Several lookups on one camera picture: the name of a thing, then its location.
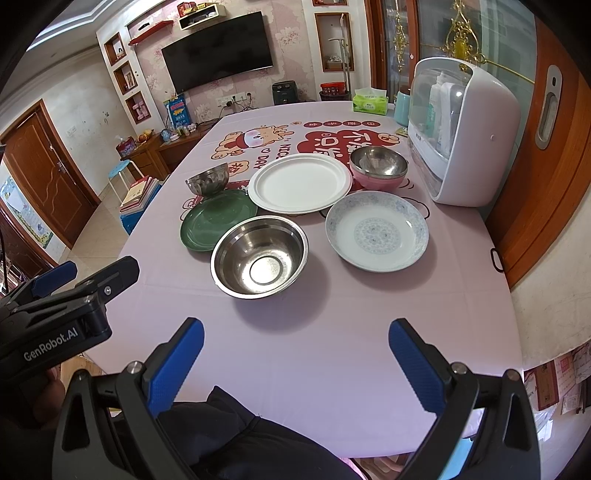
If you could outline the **light blue round stool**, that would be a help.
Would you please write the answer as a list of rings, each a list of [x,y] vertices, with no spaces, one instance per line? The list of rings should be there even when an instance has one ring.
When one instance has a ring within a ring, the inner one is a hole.
[[[122,202],[131,184],[143,177],[143,173],[133,160],[123,159],[109,171],[107,182],[116,198]]]

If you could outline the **green plate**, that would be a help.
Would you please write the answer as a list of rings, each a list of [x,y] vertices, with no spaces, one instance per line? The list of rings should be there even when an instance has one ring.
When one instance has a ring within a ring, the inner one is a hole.
[[[245,192],[224,190],[187,213],[180,226],[180,240],[188,250],[211,252],[229,229],[256,214],[257,206]]]

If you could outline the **blue snack box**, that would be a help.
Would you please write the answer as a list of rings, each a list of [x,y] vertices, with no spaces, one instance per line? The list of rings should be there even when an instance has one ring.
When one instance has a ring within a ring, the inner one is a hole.
[[[168,120],[173,129],[187,127],[192,123],[183,94],[177,94],[163,102]]]

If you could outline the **stack of books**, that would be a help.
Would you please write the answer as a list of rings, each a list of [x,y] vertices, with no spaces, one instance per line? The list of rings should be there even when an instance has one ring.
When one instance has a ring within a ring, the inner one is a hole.
[[[119,213],[121,215],[130,215],[143,211],[161,186],[160,180],[150,176],[137,180],[131,185],[123,199],[119,207]]]

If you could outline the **white dish sterilizer box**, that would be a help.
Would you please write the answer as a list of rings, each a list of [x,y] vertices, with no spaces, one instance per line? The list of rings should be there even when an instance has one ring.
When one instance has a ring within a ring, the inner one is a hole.
[[[520,118],[514,94],[482,68],[447,57],[419,61],[408,136],[432,200],[460,207],[489,204],[508,166]]]

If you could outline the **small steel bowl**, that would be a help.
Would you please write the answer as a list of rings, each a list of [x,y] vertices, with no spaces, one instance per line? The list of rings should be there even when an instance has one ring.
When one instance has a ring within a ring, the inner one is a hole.
[[[228,163],[222,163],[185,181],[186,186],[194,195],[207,198],[221,192],[229,180]]]

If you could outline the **white paper plate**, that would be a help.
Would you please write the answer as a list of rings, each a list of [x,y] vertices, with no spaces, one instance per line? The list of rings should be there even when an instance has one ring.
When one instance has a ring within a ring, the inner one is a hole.
[[[249,180],[250,200],[263,210],[304,215],[329,208],[349,194],[353,177],[341,161],[317,153],[270,162]]]

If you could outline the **large steel bowl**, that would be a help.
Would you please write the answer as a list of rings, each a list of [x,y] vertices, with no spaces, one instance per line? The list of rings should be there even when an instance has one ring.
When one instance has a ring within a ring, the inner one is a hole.
[[[211,255],[216,287],[235,299],[258,300],[287,290],[308,263],[308,237],[290,219],[264,215],[231,227]]]

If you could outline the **pink printed tablecloth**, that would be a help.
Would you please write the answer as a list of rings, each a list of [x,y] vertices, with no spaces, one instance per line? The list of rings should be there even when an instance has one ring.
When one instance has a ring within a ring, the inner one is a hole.
[[[264,145],[250,145],[263,128]],[[403,198],[427,218],[430,240],[413,266],[370,273],[339,258],[314,213],[297,218],[310,242],[303,274],[279,294],[242,300],[219,290],[209,259],[179,238],[190,193],[186,180],[214,166],[215,149],[238,133],[238,180],[300,144],[344,158],[396,122],[353,112],[342,102],[307,102],[226,116],[165,182],[129,236],[123,253],[140,267],[138,281],[107,305],[111,337],[91,349],[104,371],[142,360],[188,317],[204,324],[205,341],[179,392],[202,401],[221,387],[252,413],[300,432],[341,457],[414,451],[434,422],[390,350],[391,322],[404,317],[451,361],[476,373],[521,369],[522,351],[509,287],[493,261],[493,242],[475,209],[434,203],[416,169]]]

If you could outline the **green tissue box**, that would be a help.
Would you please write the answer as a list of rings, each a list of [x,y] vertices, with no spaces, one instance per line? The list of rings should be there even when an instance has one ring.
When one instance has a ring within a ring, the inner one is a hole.
[[[356,89],[353,95],[353,111],[386,116],[388,112],[388,93],[383,89],[365,87]]]

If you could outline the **black television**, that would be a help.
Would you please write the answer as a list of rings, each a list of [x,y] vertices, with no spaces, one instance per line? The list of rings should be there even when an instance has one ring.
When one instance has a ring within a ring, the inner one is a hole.
[[[167,45],[161,52],[176,93],[273,67],[262,12],[204,28]]]

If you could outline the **brown wooden door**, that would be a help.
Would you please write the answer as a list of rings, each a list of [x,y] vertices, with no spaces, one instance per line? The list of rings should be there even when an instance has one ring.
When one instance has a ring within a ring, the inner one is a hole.
[[[17,117],[1,134],[12,177],[42,220],[72,248],[99,206],[61,140],[43,101]]]

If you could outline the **pink steel-lined bowl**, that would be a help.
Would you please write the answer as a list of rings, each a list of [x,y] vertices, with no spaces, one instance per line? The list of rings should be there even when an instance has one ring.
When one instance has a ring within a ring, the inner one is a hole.
[[[349,155],[349,168],[366,190],[396,190],[405,180],[409,164],[399,153],[382,146],[356,149]]]

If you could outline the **blue patterned porcelain plate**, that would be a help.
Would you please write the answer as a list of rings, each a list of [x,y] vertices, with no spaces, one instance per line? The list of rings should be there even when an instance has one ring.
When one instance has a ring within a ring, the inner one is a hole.
[[[359,191],[335,203],[325,217],[335,253],[363,271],[391,273],[421,259],[429,228],[409,201],[386,192]]]

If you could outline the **teal cup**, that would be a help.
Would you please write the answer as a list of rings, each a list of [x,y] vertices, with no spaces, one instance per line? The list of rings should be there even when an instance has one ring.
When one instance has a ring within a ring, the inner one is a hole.
[[[397,94],[396,105],[394,105],[394,120],[404,127],[409,125],[410,100],[410,89],[408,87],[401,88]]]

